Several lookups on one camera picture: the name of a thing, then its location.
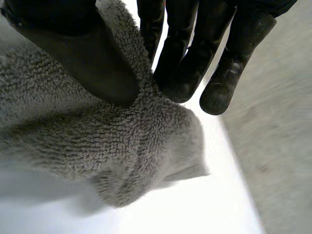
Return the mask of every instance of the white surface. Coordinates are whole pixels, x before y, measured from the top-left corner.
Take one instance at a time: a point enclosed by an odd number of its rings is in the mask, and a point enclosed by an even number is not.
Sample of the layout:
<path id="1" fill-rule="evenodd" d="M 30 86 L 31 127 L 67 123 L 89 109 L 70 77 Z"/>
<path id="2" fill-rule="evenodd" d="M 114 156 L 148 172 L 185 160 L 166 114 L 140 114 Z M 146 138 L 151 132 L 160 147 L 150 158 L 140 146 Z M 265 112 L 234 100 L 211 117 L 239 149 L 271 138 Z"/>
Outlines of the white surface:
<path id="1" fill-rule="evenodd" d="M 126 2 L 138 20 L 135 1 Z M 186 106 L 204 125 L 210 176 L 181 181 L 112 209 L 88 185 L 38 172 L 0 172 L 0 233 L 263 234 L 222 123 L 199 108 L 202 89 Z"/>

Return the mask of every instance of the gloved hand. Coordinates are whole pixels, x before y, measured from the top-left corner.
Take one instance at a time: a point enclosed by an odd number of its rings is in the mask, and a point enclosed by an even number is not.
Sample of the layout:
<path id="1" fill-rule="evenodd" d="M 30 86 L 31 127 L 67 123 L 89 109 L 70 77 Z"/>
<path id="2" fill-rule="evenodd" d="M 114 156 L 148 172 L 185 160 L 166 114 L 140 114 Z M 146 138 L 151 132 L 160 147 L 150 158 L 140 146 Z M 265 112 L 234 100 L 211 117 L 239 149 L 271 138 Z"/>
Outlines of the gloved hand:
<path id="1" fill-rule="evenodd" d="M 95 8 L 96 0 L 5 0 L 1 13 L 22 35 L 54 56 L 91 94 L 120 105 L 138 95 L 136 78 Z M 223 113 L 256 46 L 296 0 L 167 0 L 168 35 L 154 78 L 172 101 L 186 102 L 205 75 L 232 17 L 230 35 L 201 108 Z M 164 0 L 137 0 L 141 34 L 153 61 Z M 188 53 L 195 15 L 195 36 Z"/>
<path id="2" fill-rule="evenodd" d="M 136 76 L 96 0 L 5 0 L 1 13 L 92 95 L 120 106 L 139 94 Z"/>
<path id="3" fill-rule="evenodd" d="M 200 98 L 211 115 L 225 112 L 239 78 L 256 46 L 296 0 L 137 0 L 140 29 L 153 61 L 168 13 L 168 35 L 154 78 L 172 101 L 188 101 L 214 58 L 223 34 L 233 18 L 222 57 Z M 195 35 L 188 47 L 195 15 Z"/>

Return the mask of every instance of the gray towel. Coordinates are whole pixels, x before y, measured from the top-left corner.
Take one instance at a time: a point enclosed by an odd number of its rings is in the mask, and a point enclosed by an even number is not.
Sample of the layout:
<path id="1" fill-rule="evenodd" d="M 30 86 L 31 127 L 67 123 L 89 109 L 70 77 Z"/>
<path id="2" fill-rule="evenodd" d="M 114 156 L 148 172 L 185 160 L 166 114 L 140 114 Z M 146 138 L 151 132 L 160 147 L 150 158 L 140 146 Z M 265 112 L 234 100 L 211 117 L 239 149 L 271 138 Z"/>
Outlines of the gray towel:
<path id="1" fill-rule="evenodd" d="M 2 36 L 0 158 L 87 181 L 104 202 L 121 207 L 162 181 L 206 175 L 204 138 L 193 112 L 158 91 L 125 5 L 106 0 L 98 7 L 137 75 L 134 105 L 100 101 L 28 40 L 8 49 Z"/>

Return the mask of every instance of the towel fold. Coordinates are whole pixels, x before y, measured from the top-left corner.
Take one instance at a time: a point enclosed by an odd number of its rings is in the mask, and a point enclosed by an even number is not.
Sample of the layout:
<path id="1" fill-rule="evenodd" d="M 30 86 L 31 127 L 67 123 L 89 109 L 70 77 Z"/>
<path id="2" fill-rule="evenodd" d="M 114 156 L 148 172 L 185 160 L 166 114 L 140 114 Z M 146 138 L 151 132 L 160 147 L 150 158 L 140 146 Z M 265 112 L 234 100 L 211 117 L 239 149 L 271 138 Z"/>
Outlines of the towel fold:
<path id="1" fill-rule="evenodd" d="M 204 138 L 193 112 L 158 91 L 124 3 L 100 1 L 98 8 L 136 74 L 135 103 L 124 109 L 97 99 L 24 39 L 0 50 L 0 158 L 87 181 L 121 207 L 162 181 L 207 175 Z"/>

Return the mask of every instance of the gray surface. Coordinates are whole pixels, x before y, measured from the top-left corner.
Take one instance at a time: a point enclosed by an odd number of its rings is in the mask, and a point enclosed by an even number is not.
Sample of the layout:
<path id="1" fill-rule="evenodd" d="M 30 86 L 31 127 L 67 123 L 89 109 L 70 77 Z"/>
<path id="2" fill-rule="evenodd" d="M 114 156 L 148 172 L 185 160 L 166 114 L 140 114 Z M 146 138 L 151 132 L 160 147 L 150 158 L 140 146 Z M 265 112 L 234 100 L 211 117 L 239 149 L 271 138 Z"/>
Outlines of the gray surface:
<path id="1" fill-rule="evenodd" d="M 255 50 L 224 119 L 267 232 L 309 234 L 311 0 L 299 0 L 277 20 Z"/>

